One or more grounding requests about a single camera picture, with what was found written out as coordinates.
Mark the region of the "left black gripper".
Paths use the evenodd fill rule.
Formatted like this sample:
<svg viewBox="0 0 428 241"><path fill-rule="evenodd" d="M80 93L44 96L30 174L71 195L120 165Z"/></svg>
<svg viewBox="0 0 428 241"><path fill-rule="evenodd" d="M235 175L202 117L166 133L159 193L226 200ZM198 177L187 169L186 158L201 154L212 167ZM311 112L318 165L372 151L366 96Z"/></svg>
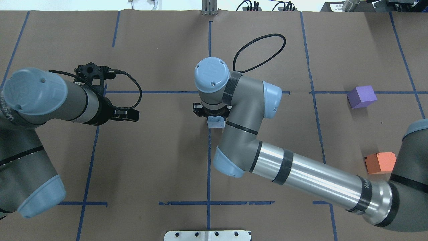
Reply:
<svg viewBox="0 0 428 241"><path fill-rule="evenodd" d="M114 110L109 106L111 101L104 96L104 81L114 79L116 73L107 66L98 66L92 62L79 65L74 72L82 80L75 78L74 83L81 84L87 103L84 111L74 119L74 122L86 125L102 125L109 120L138 122L140 112L135 109Z"/></svg>

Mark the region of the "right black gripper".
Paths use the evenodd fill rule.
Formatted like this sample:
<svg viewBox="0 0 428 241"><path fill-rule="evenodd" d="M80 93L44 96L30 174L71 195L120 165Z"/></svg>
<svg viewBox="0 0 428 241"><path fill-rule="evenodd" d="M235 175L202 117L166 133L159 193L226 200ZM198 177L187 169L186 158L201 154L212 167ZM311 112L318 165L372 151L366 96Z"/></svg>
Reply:
<svg viewBox="0 0 428 241"><path fill-rule="evenodd" d="M197 116L203 116L208 118L209 116L221 116L228 118L231 111L231 106L225 105L224 103L218 103L215 105L208 104L206 102L193 103L192 112Z"/></svg>

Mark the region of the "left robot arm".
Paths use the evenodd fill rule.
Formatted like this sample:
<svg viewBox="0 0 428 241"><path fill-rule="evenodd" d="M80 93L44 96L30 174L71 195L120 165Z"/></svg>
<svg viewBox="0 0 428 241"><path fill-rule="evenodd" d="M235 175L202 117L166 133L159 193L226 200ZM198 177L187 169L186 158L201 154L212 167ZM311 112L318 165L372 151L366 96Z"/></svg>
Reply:
<svg viewBox="0 0 428 241"><path fill-rule="evenodd" d="M130 107L105 96L105 80L126 75L138 88ZM1 87L1 218L18 212L33 218L62 202L66 190L36 129L52 119L99 126L137 122L142 88L129 73L92 62L73 73L22 68Z"/></svg>

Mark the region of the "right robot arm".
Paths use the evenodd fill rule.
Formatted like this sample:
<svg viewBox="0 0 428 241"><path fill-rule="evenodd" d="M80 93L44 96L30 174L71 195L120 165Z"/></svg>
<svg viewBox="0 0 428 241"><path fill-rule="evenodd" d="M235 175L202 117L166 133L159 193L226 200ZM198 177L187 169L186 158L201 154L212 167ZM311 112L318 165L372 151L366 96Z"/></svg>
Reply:
<svg viewBox="0 0 428 241"><path fill-rule="evenodd" d="M320 197L383 229L427 231L427 119L408 126L390 178L369 180L258 139L262 121L278 111L280 87L232 71L217 57L200 60L194 80L201 100L194 112L223 121L212 160L217 171L231 177L256 174Z"/></svg>

